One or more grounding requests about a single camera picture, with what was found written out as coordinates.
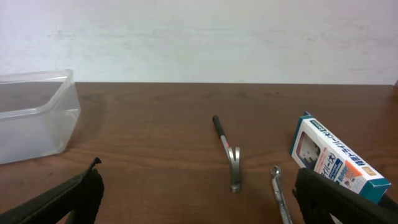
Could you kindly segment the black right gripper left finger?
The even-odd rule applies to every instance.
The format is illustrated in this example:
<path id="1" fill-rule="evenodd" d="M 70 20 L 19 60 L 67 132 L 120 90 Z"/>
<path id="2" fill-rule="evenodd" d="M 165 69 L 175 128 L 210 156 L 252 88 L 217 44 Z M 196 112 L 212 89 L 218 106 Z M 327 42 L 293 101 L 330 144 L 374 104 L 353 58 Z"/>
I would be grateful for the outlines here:
<path id="1" fill-rule="evenodd" d="M 94 223 L 104 194 L 102 176 L 94 158 L 87 170 L 22 205 L 1 214 L 1 223 Z"/>

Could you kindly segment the white teal screwdriver box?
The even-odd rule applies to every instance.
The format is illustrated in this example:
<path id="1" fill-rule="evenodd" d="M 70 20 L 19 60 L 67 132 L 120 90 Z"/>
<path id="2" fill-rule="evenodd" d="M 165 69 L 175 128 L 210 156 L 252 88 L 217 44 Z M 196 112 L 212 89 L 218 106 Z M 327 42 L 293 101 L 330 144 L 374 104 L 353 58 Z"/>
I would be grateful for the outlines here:
<path id="1" fill-rule="evenodd" d="M 391 183 L 311 114 L 299 118 L 290 155 L 337 184 L 379 203 Z"/>

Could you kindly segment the clear plastic container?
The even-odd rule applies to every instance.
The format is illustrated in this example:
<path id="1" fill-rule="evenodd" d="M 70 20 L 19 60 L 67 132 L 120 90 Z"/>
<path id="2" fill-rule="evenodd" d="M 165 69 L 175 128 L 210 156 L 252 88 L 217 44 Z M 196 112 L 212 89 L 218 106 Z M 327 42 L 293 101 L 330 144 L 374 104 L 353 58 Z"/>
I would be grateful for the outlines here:
<path id="1" fill-rule="evenodd" d="M 63 152 L 80 111 L 72 70 L 1 75 L 1 163 Z"/>

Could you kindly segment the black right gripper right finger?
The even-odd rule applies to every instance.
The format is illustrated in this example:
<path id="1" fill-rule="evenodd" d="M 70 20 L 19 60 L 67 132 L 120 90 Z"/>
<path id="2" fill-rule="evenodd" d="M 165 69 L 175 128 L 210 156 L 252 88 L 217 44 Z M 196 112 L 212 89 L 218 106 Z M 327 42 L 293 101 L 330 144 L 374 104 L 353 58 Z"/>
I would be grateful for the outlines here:
<path id="1" fill-rule="evenodd" d="M 383 196 L 378 203 L 354 193 L 310 170 L 298 170 L 292 190 L 306 224 L 397 224 L 397 203 Z"/>

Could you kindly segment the small claw hammer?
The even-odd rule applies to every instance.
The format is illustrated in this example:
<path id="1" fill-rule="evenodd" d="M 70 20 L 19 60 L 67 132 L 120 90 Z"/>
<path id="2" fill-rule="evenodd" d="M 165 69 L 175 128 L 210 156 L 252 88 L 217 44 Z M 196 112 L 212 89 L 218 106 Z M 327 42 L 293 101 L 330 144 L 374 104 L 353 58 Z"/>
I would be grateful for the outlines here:
<path id="1" fill-rule="evenodd" d="M 233 193 L 238 193 L 241 190 L 241 169 L 240 169 L 240 148 L 232 148 L 227 140 L 224 129 L 221 125 L 219 116 L 212 117 L 218 137 L 224 147 L 226 156 L 229 162 L 229 176 L 230 176 L 230 189 Z"/>

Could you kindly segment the silver ring wrench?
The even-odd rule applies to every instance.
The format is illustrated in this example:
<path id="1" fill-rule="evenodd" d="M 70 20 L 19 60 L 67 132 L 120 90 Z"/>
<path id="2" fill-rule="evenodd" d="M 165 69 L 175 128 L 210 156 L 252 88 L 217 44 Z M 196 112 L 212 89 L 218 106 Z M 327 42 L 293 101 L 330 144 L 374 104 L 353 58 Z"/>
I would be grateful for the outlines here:
<path id="1" fill-rule="evenodd" d="M 293 224 L 291 219 L 289 209 L 287 208 L 287 204 L 282 192 L 282 188 L 280 186 L 279 179 L 281 178 L 281 169 L 278 166 L 274 166 L 271 171 L 271 185 L 274 191 L 275 199 L 279 206 L 280 215 L 282 218 L 283 224 Z"/>

